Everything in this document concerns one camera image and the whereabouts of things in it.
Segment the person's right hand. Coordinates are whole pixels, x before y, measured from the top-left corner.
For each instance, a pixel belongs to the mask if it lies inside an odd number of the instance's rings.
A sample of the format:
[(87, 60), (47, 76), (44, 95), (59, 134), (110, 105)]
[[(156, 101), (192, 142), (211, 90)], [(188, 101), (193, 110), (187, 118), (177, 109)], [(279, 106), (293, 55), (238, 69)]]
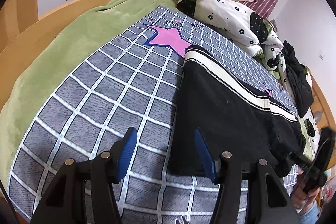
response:
[(293, 192), (291, 193), (291, 201), (293, 206), (296, 209), (301, 209), (300, 213), (305, 213), (310, 210), (314, 204), (315, 198), (318, 196), (320, 192), (320, 188), (314, 188), (310, 190), (307, 194), (303, 192), (305, 188), (305, 183), (303, 182), (303, 171), (301, 169), (298, 170), (297, 175), (297, 183), (293, 188)]

